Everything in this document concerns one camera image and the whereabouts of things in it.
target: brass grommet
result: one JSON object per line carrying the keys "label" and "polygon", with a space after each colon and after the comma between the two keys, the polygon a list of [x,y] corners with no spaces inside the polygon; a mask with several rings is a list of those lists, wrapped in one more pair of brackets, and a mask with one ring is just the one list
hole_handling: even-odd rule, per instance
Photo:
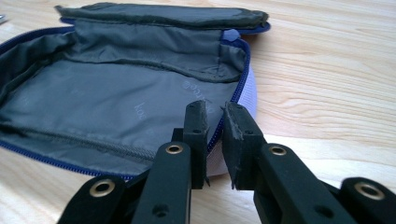
{"label": "brass grommet", "polygon": [[287,153],[286,149],[282,147],[270,147],[270,151],[277,156],[284,156]]}
{"label": "brass grommet", "polygon": [[169,154],[177,154],[183,151],[182,146],[172,145],[166,148],[166,152]]}
{"label": "brass grommet", "polygon": [[111,193],[111,191],[113,191],[115,187],[116,184],[114,184],[114,182],[110,179],[99,180],[94,185],[92,185],[90,189],[90,194],[92,197],[95,198],[104,197],[107,194]]}
{"label": "brass grommet", "polygon": [[361,195],[363,195],[369,199],[380,201],[385,198],[385,194],[380,189],[378,189],[376,186],[373,186],[371,184],[359,182],[359,183],[355,184],[354,187],[358,193],[360,193]]}

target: clamp jaw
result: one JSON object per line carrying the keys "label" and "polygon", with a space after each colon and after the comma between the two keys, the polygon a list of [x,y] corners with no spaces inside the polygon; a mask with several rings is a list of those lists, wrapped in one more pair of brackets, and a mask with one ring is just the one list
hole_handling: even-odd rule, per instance
{"label": "clamp jaw", "polygon": [[[248,111],[223,108],[223,155],[233,189],[254,190],[262,223],[396,223],[396,195],[354,177],[336,189],[319,181],[288,147],[268,144]],[[187,105],[183,129],[162,145],[149,171],[125,183],[101,175],[85,183],[59,223],[190,223],[191,189],[206,178],[205,102]]]}

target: wood grain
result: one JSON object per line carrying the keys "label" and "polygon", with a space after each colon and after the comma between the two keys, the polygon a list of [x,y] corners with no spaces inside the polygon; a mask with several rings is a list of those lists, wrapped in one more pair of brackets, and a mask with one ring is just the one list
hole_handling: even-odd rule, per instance
{"label": "wood grain", "polygon": [[[2,0],[0,43],[61,25],[56,5],[96,1]],[[270,14],[272,30],[245,36],[258,85],[257,121],[269,142],[291,147],[336,187],[365,176],[396,192],[396,3],[394,1],[134,1],[245,7]],[[0,223],[55,223],[90,177],[0,150]],[[227,175],[192,194],[191,223],[260,223],[252,193]]]}

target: pouch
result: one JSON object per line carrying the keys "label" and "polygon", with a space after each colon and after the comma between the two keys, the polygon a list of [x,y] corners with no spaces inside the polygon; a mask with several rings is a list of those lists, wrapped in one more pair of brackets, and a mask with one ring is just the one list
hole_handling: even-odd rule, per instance
{"label": "pouch", "polygon": [[72,26],[0,46],[0,146],[86,175],[146,171],[204,100],[207,173],[221,155],[226,101],[254,116],[256,86],[241,34],[270,28],[261,11],[96,4],[56,7]]}

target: light wood surface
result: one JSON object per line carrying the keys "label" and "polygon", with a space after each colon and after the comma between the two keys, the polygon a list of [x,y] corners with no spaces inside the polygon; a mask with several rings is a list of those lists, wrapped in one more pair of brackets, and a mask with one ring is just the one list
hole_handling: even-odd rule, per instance
{"label": "light wood surface", "polygon": [[[247,38],[259,90],[257,121],[266,139],[294,149],[336,187],[346,177],[365,176],[396,192],[396,2],[297,2],[134,1],[269,13],[272,30]],[[0,0],[0,14],[9,19],[0,25],[0,43],[59,26],[56,5],[93,3]],[[3,149],[0,170],[0,223],[55,223],[91,178]],[[221,175],[211,188],[193,191],[191,223],[260,220],[252,193],[231,190],[229,177]]]}

